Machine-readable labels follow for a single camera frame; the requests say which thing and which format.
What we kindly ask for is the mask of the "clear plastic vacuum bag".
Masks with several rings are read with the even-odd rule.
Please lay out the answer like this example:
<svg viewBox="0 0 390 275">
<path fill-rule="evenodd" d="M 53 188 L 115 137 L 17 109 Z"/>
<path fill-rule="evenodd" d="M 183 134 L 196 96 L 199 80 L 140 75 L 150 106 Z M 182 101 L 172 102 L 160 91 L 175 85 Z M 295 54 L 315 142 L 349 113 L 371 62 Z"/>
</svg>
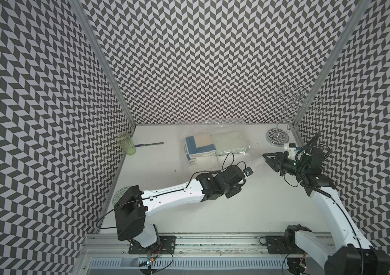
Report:
<svg viewBox="0 0 390 275">
<path fill-rule="evenodd" d="M 263 124 L 194 124 L 179 126 L 177 136 L 185 171 L 213 171 L 234 163 L 248 165 L 272 149 Z"/>
</svg>

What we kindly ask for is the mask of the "pale green towel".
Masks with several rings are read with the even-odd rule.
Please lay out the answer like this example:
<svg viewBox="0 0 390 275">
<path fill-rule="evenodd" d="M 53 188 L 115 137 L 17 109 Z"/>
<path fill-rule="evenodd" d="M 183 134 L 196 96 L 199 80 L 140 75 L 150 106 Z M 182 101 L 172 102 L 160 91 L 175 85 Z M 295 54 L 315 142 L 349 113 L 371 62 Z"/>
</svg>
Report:
<svg viewBox="0 0 390 275">
<path fill-rule="evenodd" d="M 213 134 L 211 137 L 218 156 L 227 155 L 228 153 L 246 154 L 248 151 L 248 143 L 240 131 Z"/>
</svg>

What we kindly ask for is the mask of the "blue and beige towel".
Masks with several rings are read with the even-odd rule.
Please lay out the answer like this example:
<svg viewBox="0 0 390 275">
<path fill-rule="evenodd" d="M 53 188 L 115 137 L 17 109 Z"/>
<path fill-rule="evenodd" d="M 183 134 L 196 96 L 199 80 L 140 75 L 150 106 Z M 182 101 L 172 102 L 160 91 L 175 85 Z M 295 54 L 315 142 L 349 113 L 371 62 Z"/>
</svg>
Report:
<svg viewBox="0 0 390 275">
<path fill-rule="evenodd" d="M 198 134 L 184 139 L 184 152 L 190 163 L 196 162 L 196 158 L 215 155 L 217 150 L 210 134 Z"/>
</svg>

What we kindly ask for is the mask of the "white towel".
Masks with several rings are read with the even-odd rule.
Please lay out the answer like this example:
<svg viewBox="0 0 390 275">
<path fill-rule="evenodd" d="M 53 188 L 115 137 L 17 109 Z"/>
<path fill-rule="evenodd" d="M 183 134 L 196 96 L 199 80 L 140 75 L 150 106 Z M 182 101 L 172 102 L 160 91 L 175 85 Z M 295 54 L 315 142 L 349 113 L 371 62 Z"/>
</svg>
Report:
<svg viewBox="0 0 390 275">
<path fill-rule="evenodd" d="M 196 158 L 195 162 L 189 166 L 189 173 L 194 174 L 198 171 L 216 171 L 221 168 L 218 158 L 215 155 Z"/>
</svg>

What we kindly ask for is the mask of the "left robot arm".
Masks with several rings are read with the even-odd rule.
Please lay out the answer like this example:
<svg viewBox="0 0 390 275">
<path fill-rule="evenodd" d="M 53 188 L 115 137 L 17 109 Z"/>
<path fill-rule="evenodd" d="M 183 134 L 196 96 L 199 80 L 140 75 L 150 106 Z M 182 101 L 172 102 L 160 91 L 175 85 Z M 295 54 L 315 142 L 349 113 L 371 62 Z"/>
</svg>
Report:
<svg viewBox="0 0 390 275">
<path fill-rule="evenodd" d="M 187 204 L 231 198 L 246 184 L 253 174 L 250 167 L 237 165 L 217 171 L 197 172 L 188 183 L 158 190 L 129 187 L 113 206 L 119 241 L 138 244 L 142 249 L 157 251 L 161 247 L 157 227 L 148 219 L 163 210 Z"/>
</svg>

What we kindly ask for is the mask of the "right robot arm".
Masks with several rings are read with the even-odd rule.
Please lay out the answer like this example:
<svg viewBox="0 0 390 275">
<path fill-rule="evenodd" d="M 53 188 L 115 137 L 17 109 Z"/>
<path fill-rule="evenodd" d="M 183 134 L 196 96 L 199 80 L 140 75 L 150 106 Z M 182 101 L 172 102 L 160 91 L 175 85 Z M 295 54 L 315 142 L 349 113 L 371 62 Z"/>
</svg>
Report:
<svg viewBox="0 0 390 275">
<path fill-rule="evenodd" d="M 288 254 L 308 254 L 327 275 L 386 275 L 390 257 L 373 248 L 342 204 L 331 178 L 323 175 L 327 155 L 316 146 L 305 146 L 291 159 L 288 152 L 263 154 L 265 162 L 281 176 L 295 176 L 298 185 L 317 206 L 330 230 L 334 247 L 328 247 L 309 228 L 290 225 L 282 238 Z"/>
</svg>

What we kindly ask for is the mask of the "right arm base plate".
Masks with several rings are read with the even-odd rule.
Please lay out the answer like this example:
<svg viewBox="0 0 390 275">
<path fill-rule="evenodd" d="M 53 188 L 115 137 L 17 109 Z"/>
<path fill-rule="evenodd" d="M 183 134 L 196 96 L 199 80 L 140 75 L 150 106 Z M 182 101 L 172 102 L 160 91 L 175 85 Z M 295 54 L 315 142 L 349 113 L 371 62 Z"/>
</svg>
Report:
<svg viewBox="0 0 390 275">
<path fill-rule="evenodd" d="M 265 246 L 270 255 L 273 254 L 304 254 L 294 241 L 287 240 L 284 236 L 265 236 Z"/>
</svg>

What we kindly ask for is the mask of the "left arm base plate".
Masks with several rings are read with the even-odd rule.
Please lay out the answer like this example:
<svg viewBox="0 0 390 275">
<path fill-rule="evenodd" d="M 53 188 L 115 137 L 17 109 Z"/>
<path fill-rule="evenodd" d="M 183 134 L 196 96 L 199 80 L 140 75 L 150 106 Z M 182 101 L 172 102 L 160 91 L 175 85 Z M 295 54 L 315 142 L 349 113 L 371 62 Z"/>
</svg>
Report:
<svg viewBox="0 0 390 275">
<path fill-rule="evenodd" d="M 139 242 L 132 239 L 130 242 L 128 254 L 146 255 L 156 254 L 158 252 L 170 252 L 173 254 L 175 251 L 176 240 L 176 236 L 159 236 L 158 242 L 147 248 L 144 248 Z"/>
</svg>

